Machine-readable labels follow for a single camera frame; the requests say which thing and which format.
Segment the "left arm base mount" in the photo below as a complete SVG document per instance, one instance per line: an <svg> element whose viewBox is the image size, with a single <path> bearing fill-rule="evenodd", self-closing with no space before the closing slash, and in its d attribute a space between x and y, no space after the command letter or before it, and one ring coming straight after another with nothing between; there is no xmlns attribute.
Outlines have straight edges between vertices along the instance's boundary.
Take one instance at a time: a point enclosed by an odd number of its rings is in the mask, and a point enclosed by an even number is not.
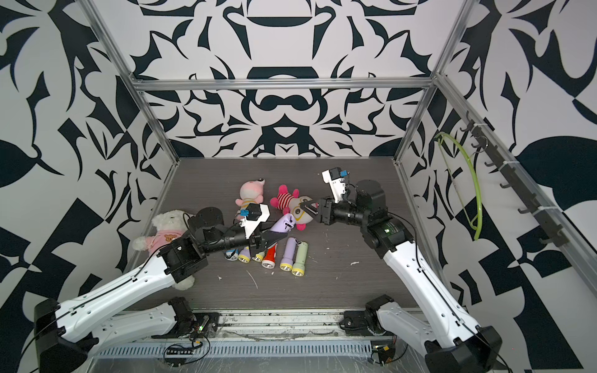
<svg viewBox="0 0 597 373"><path fill-rule="evenodd" d="M172 326L165 331L152 335L153 339L193 339L195 337L214 337L219 329L219 312L194 312L184 297L176 297L161 304L161 315L172 320Z"/></svg>

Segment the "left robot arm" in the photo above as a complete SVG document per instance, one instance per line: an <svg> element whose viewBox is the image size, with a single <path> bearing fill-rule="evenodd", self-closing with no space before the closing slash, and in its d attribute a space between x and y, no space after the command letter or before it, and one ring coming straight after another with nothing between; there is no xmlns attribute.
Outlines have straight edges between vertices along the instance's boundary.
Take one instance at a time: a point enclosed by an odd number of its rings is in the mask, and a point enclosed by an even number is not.
<svg viewBox="0 0 597 373"><path fill-rule="evenodd" d="M104 286L65 302L47 299L34 309L34 337L41 372L72 372L88 357L146 337L197 337L202 321L183 297L157 307L121 314L136 302L180 285L208 264L208 255L249 249L258 253L295 227L292 214L270 224L267 205L248 205L239 225L226 227L218 208L191 216L179 238L150 254L144 264Z"/></svg>

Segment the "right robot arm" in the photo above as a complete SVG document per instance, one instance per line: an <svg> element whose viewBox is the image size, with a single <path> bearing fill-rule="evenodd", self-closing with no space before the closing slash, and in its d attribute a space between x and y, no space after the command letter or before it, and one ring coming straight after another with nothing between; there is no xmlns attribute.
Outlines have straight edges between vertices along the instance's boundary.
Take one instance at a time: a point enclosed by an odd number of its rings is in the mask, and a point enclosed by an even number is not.
<svg viewBox="0 0 597 373"><path fill-rule="evenodd" d="M420 354L430 372L489 372L495 369L502 338L481 326L450 294L429 267L414 228L389 212L381 185L362 180L349 198L346 182L332 180L332 197L301 203L301 209L324 225L343 223L360 229L365 243L401 279L419 305L421 321L388 297L368 303L374 326L390 332Z"/></svg>

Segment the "blue flashlight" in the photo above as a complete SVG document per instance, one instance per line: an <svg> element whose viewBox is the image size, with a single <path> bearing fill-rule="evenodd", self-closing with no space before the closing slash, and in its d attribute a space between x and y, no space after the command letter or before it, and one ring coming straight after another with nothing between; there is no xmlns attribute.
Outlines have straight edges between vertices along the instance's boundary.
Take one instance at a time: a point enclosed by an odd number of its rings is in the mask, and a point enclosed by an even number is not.
<svg viewBox="0 0 597 373"><path fill-rule="evenodd" d="M236 250L229 250L225 252L225 259L228 261L238 260L239 253Z"/></svg>

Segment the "purple flashlight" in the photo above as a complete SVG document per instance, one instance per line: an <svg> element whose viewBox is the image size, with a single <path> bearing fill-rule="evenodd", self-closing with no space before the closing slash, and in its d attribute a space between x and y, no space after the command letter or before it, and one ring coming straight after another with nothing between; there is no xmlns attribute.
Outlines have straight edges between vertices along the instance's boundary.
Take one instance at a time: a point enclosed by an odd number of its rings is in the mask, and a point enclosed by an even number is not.
<svg viewBox="0 0 597 373"><path fill-rule="evenodd" d="M274 233L289 233L293 228L295 228L295 223L295 217L291 213L284 214L270 228L270 231Z"/></svg>
<svg viewBox="0 0 597 373"><path fill-rule="evenodd" d="M251 261L250 250L242 250L238 255L238 261L248 264Z"/></svg>
<svg viewBox="0 0 597 373"><path fill-rule="evenodd" d="M293 269L295 251L297 247L297 240L294 237L289 237L285 244L285 250L280 263L280 269L290 272Z"/></svg>

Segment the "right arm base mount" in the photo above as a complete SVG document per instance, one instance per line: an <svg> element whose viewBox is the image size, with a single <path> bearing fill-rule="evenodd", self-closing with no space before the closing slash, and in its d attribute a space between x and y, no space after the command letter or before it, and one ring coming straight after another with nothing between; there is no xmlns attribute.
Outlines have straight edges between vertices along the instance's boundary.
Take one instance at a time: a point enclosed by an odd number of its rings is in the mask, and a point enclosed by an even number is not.
<svg viewBox="0 0 597 373"><path fill-rule="evenodd" d="M376 312L381 306L394 302L388 295L381 295L365 304L361 311L345 311L338 326L349 337L388 337L393 333L382 328Z"/></svg>

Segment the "light green flashlight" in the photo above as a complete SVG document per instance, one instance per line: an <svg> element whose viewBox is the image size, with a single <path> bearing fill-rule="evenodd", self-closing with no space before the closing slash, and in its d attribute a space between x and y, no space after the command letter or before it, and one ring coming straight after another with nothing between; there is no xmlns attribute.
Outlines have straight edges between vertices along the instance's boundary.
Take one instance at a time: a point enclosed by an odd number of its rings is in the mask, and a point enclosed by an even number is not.
<svg viewBox="0 0 597 373"><path fill-rule="evenodd" d="M308 256L309 244L299 242L295 253L295 262L292 267L292 274L297 277L303 277L306 271L306 259Z"/></svg>
<svg viewBox="0 0 597 373"><path fill-rule="evenodd" d="M263 259L265 258L265 255L266 255L266 253L264 251L259 252L252 257L252 260L256 261L258 263L261 263L263 261Z"/></svg>

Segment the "red flashlight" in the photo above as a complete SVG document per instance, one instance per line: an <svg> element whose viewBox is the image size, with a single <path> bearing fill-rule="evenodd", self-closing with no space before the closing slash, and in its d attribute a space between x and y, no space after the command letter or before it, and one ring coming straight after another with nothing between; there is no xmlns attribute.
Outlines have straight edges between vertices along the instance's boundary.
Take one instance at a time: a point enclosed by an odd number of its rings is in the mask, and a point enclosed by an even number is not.
<svg viewBox="0 0 597 373"><path fill-rule="evenodd" d="M264 259L261 262L262 267L266 269L273 269L275 268L276 264L276 254L277 254L277 246L278 244L274 244L270 246L264 256Z"/></svg>

